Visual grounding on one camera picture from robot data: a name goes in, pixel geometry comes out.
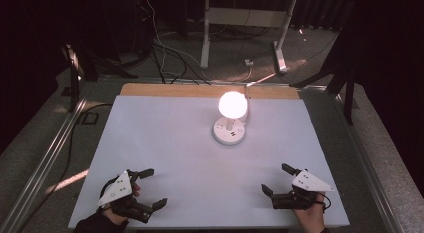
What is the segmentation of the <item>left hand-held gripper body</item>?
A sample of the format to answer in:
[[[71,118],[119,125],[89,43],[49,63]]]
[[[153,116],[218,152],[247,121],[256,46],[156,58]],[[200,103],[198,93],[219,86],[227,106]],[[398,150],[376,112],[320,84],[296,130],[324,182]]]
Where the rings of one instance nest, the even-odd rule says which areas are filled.
[[[115,214],[147,223],[153,213],[152,208],[138,203],[132,192],[132,187],[138,180],[137,173],[137,171],[125,170],[119,176],[109,180],[101,191],[98,208],[103,209],[109,203]]]

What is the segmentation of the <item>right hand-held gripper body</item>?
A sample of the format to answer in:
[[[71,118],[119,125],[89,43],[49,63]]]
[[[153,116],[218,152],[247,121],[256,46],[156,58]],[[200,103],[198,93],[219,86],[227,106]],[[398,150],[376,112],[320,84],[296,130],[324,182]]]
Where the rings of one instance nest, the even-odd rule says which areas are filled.
[[[316,203],[319,192],[334,191],[335,188],[307,170],[300,170],[292,181],[292,190],[286,194],[276,194],[271,197],[274,209],[306,210]]]

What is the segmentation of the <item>white globe table lamp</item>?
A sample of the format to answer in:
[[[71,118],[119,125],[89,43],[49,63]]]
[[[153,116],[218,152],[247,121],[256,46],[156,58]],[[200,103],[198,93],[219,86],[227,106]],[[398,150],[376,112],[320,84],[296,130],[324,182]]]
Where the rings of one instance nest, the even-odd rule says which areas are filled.
[[[246,133],[245,124],[241,121],[248,110],[245,95],[236,91],[224,93],[219,100],[218,109],[222,117],[213,125],[214,138],[227,146],[240,143]]]

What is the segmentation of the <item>person's left hand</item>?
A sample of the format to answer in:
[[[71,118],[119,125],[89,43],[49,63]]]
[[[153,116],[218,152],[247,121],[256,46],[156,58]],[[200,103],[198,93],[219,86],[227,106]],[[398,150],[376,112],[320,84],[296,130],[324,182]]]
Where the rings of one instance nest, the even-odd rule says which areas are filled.
[[[140,195],[140,193],[139,193],[140,189],[141,189],[141,187],[140,187],[138,184],[135,184],[135,185],[132,187],[132,192],[133,192],[133,195],[134,195],[135,197],[138,197],[138,196]],[[103,216],[105,216],[106,218],[108,218],[108,219],[109,219],[112,223],[114,223],[115,225],[121,225],[122,223],[124,223],[124,222],[126,222],[126,221],[128,220],[128,218],[127,218],[127,217],[123,217],[123,216],[120,216],[120,215],[115,214],[115,213],[112,211],[112,209],[111,209],[111,207],[110,207],[110,204],[109,204],[109,203],[107,203],[107,204],[103,207],[103,209],[101,210],[101,214],[102,214]]]

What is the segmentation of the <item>person's right hand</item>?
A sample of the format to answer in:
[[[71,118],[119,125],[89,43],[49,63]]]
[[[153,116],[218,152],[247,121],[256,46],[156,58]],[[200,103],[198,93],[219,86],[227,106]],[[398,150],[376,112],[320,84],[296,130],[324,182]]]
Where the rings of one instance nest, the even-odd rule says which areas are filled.
[[[319,192],[316,203],[306,210],[294,209],[299,225],[304,233],[322,233],[325,230],[324,204],[325,193]]]

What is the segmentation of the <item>white table mat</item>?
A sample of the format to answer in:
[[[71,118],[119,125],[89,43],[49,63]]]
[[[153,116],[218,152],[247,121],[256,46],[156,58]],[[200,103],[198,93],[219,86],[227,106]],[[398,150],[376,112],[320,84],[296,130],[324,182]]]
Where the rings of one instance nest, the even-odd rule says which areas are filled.
[[[148,229],[294,228],[262,192],[291,189],[284,163],[334,182],[301,100],[253,99],[245,138],[224,146],[212,135],[215,98],[119,96],[89,168],[69,225],[97,208],[104,184],[126,169],[152,168],[140,180],[140,202],[166,199]]]

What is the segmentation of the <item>black floor socket plate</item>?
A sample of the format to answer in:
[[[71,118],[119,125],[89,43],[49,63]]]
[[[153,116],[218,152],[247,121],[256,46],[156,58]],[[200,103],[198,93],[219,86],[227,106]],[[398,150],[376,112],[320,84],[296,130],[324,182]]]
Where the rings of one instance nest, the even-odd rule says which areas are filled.
[[[81,120],[82,125],[96,125],[99,119],[98,113],[86,112]]]

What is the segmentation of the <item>black metal stand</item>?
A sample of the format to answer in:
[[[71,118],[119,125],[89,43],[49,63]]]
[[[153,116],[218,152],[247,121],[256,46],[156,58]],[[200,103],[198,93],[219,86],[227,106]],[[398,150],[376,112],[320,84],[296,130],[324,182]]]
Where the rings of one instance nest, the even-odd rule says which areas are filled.
[[[96,82],[98,80],[99,73],[96,70],[96,65],[105,67],[120,77],[136,79],[135,75],[125,72],[84,45],[78,43],[66,44],[64,46],[64,52],[70,70],[70,88],[68,90],[70,112],[76,110],[77,104],[80,101],[79,78],[82,77],[89,82]]]
[[[324,60],[318,73],[296,83],[290,83],[291,87],[304,88],[326,76],[332,75],[326,87],[326,92],[330,95],[337,95],[342,88],[345,88],[345,98],[343,101],[343,115],[346,121],[352,125],[352,108],[355,84],[355,71],[350,61],[351,52],[343,52],[342,43],[335,42]]]

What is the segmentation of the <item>aluminium floor rail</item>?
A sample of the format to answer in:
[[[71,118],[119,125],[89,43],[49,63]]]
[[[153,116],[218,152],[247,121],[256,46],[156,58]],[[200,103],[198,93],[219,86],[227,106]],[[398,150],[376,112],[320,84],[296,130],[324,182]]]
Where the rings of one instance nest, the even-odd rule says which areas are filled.
[[[388,233],[404,233],[399,221],[396,219],[388,197],[383,190],[383,186],[375,172],[368,154],[361,143],[361,140],[353,125],[350,125],[344,115],[344,102],[339,95],[334,95],[334,107],[341,124],[347,132],[349,141],[352,144],[353,153],[359,164],[360,171],[366,181],[370,194],[374,200],[376,208],[384,222]]]
[[[23,224],[25,215],[32,205],[85,105],[86,100],[80,100],[76,104],[74,110],[66,115],[63,124],[61,125],[58,133],[55,135],[48,150],[41,158],[33,173],[30,175],[11,211],[0,225],[0,233],[18,233]]]

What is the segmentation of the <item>white desk frame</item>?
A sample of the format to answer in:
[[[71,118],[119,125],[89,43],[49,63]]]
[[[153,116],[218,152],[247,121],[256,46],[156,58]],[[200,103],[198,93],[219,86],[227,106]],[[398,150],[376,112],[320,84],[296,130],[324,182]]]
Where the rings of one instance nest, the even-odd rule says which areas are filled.
[[[211,24],[254,26],[281,29],[280,37],[273,42],[273,50],[276,59],[276,68],[280,74],[285,74],[288,68],[283,56],[282,46],[290,25],[297,0],[288,0],[285,11],[251,10],[238,8],[211,7],[210,0],[205,0],[204,10],[204,33],[201,51],[200,67],[207,69],[209,66],[210,37],[209,26]]]

